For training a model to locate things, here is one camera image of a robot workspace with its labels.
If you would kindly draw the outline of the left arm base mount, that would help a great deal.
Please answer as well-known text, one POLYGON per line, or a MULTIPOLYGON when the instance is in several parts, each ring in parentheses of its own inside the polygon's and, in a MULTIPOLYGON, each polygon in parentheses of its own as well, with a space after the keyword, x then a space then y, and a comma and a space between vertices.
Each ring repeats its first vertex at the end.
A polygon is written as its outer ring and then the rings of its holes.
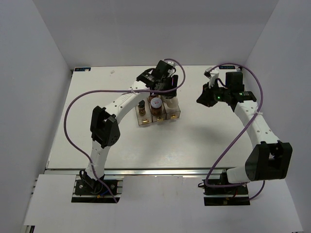
POLYGON ((108 189, 98 181, 94 187, 90 187, 80 176, 76 176, 73 193, 71 197, 72 203, 112 203, 119 202, 122 194, 122 180, 104 180, 105 184, 111 190, 116 201, 114 201, 108 189))

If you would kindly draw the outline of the white salt shaker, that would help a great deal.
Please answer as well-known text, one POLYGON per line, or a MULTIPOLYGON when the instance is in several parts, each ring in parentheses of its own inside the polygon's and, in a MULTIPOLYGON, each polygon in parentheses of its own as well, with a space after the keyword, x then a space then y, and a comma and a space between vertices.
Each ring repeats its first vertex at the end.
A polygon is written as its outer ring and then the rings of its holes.
POLYGON ((178 106, 177 96, 161 96, 161 99, 169 108, 176 108, 178 106))

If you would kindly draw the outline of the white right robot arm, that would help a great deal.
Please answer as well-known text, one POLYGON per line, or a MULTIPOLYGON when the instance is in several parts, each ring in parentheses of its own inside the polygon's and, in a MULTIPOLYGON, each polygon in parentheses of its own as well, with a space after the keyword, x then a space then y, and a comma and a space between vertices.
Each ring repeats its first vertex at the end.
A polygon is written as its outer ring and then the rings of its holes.
POLYGON ((243 73, 227 72, 225 83, 219 86, 218 71, 206 70, 204 75, 209 81, 203 85, 197 103, 212 107, 219 102, 227 103, 240 119, 252 143, 253 150, 242 166, 229 168, 221 173, 216 187, 224 193, 232 193, 238 185, 253 181, 281 180, 287 176, 293 148, 290 143, 282 142, 270 129, 255 95, 246 91, 243 73))

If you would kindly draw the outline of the small black-cap spice bottle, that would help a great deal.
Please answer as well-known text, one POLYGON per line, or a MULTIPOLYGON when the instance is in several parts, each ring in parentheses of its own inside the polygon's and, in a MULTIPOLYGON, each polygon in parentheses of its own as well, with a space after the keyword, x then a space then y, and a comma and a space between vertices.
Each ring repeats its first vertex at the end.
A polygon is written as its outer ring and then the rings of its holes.
POLYGON ((138 113, 140 116, 146 115, 145 101, 144 100, 142 100, 138 103, 138 113))

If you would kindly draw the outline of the brown jar white lid front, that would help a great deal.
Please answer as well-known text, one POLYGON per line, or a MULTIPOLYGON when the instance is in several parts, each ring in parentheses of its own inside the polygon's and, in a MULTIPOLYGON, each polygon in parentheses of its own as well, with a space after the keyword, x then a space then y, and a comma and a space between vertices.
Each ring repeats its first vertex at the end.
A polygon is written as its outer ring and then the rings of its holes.
POLYGON ((150 100, 151 114, 159 116, 162 114, 162 100, 160 98, 152 98, 150 100))

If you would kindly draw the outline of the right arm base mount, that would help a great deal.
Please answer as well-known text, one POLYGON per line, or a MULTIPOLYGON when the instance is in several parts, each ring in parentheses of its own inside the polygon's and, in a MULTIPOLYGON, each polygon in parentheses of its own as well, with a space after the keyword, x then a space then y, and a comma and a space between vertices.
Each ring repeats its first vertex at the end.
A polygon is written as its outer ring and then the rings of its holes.
POLYGON ((205 206, 248 206, 250 205, 247 186, 226 188, 207 187, 202 181, 198 188, 203 189, 205 206))

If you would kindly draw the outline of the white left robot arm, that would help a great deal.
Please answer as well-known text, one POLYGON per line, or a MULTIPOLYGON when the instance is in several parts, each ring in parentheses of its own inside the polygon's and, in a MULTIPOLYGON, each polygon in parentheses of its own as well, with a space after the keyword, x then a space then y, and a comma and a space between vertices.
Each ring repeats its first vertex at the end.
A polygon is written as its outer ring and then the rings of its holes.
POLYGON ((177 87, 172 75, 175 62, 159 61, 155 68, 141 73, 129 88, 129 93, 121 94, 112 103, 101 108, 95 107, 92 112, 90 131, 92 139, 91 161, 80 178, 86 188, 93 194, 102 190, 104 165, 110 148, 120 138, 119 123, 135 106, 149 96, 152 91, 167 91, 177 87))

